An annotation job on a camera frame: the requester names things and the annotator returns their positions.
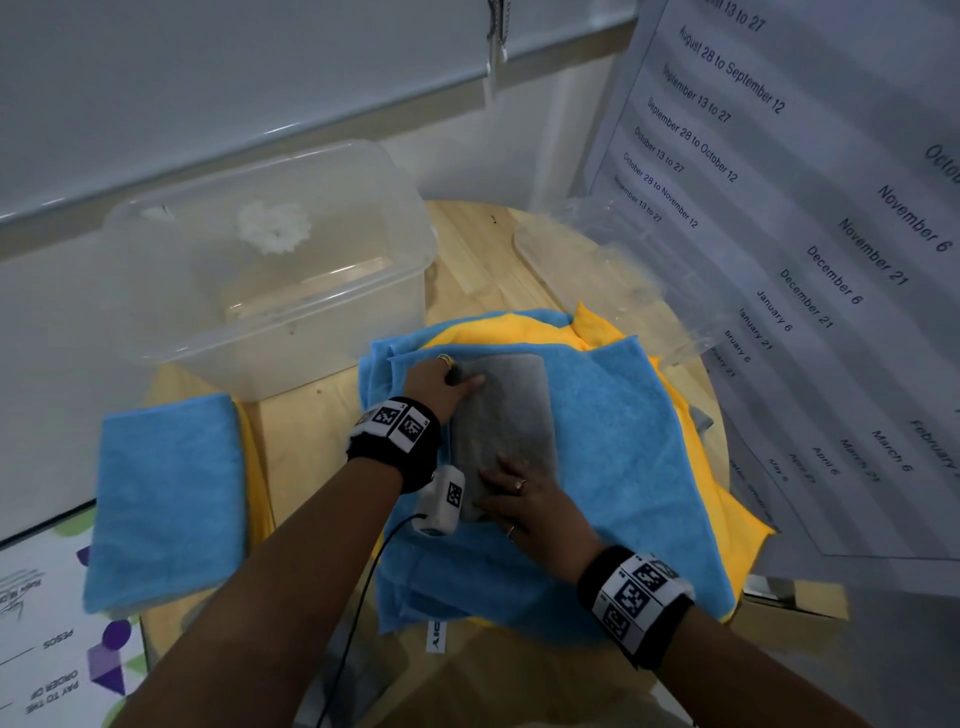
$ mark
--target wooden table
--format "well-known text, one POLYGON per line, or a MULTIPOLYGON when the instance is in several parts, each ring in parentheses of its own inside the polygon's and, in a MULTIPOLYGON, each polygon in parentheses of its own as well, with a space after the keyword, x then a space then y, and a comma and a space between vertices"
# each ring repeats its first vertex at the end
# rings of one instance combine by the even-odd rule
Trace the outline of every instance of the wooden table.
MULTIPOLYGON (((426 272, 427 324, 491 310, 558 308, 513 246, 527 213, 462 202, 427 203, 440 237, 440 256, 426 272)), ((699 359, 667 375, 691 404, 714 420, 705 443, 715 477, 729 486, 727 441, 707 372, 699 359)), ((360 415, 356 368, 248 406, 265 463, 277 523, 303 504, 345 461, 344 443, 360 415)), ((147 404, 215 391, 175 365, 158 370, 147 404)), ((143 616, 151 649, 164 654, 183 618, 209 593, 191 595, 143 616)), ((356 597, 349 605, 356 608, 356 597)), ((647 691, 649 673, 629 669, 613 644, 559 649, 504 628, 448 625, 446 653, 424 652, 425 625, 376 637, 368 596, 358 629, 393 683, 363 726, 517 725, 527 720, 589 719, 625 691, 647 691)))

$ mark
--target forearm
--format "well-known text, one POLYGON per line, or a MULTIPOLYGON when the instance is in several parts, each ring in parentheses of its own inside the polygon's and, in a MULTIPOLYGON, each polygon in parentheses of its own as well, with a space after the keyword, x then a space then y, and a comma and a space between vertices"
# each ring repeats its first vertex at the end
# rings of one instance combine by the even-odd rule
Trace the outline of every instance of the forearm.
POLYGON ((704 728, 868 725, 698 607, 687 611, 656 673, 704 728))
POLYGON ((289 726, 400 487, 394 468, 347 463, 220 589, 116 725, 289 726))

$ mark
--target printed schedule board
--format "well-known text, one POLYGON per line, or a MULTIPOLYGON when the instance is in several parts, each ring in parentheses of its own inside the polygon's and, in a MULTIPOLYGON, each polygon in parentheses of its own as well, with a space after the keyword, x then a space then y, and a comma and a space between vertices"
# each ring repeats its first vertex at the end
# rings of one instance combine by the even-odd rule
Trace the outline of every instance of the printed schedule board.
POLYGON ((587 186, 736 302, 758 569, 960 595, 960 4, 648 0, 625 61, 587 186))

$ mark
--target wire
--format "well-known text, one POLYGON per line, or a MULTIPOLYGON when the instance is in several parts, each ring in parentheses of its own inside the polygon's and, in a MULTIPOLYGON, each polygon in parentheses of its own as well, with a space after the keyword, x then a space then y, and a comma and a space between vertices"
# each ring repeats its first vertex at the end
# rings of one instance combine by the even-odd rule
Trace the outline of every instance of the wire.
POLYGON ((344 675, 344 668, 347 666, 347 655, 350 652, 350 643, 353 641, 353 633, 357 631, 357 623, 360 621, 360 609, 363 607, 363 600, 367 596, 367 589, 370 586, 370 580, 373 578, 373 573, 376 571, 377 562, 380 561, 380 555, 383 553, 383 549, 387 547, 387 544, 396 533, 405 526, 410 521, 415 519, 425 519, 426 514, 424 513, 415 513, 413 516, 407 516, 403 521, 394 526, 387 538, 383 540, 383 544, 376 552, 376 556, 373 557, 373 563, 370 567, 370 573, 367 574, 367 581, 364 582, 363 591, 360 592, 360 601, 357 603, 357 613, 353 616, 353 625, 350 626, 350 633, 347 636, 347 646, 344 647, 344 656, 340 658, 340 666, 337 668, 337 675, 333 678, 333 685, 330 688, 330 695, 324 698, 324 709, 320 712, 320 719, 317 720, 317 728, 321 728, 324 723, 324 718, 326 717, 327 712, 330 710, 330 705, 333 703, 333 696, 337 694, 337 687, 340 685, 340 678, 344 675))

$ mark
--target folded blue towel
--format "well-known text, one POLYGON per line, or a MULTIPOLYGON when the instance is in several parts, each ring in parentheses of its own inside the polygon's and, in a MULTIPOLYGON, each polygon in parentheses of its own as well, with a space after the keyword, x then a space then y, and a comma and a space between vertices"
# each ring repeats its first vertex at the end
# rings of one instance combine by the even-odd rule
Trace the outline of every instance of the folded blue towel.
MULTIPOLYGON (((555 311, 524 315, 558 327, 570 322, 555 311)), ((566 492, 606 540, 656 553, 690 580, 704 609, 718 618, 729 613, 735 599, 680 424, 636 339, 591 352, 528 344, 418 351, 453 323, 375 343, 371 356, 361 360, 364 406, 398 395, 407 370, 438 352, 455 359, 538 354, 547 371, 566 492)), ((440 462, 448 461, 444 446, 440 462)), ((416 494, 400 499, 387 530, 413 513, 416 500, 416 494)), ((547 576, 488 522, 461 523, 443 539, 402 529, 381 558, 376 595, 381 632, 473 615, 551 642, 602 639, 573 588, 547 576)))
POLYGON ((243 561, 243 448, 229 395, 104 420, 84 609, 132 614, 243 561))

